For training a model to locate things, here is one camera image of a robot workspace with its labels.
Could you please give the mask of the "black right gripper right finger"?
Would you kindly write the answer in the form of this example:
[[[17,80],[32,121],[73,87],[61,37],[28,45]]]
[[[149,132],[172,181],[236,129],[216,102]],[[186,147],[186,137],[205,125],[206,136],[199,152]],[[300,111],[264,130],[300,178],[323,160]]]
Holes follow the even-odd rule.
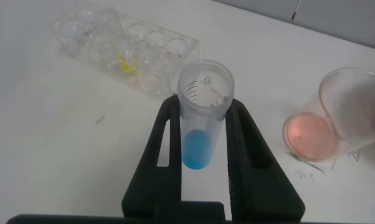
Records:
[[[225,117],[230,207],[234,222],[299,222],[305,204],[243,103]]]

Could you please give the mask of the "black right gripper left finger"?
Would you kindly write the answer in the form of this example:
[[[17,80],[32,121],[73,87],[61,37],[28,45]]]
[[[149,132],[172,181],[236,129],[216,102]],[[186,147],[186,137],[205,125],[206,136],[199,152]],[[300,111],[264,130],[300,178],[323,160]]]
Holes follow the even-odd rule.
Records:
[[[157,162],[166,123],[170,124],[169,165]],[[179,100],[173,95],[163,101],[147,145],[121,201],[126,218],[154,218],[161,207],[181,202],[181,131]]]

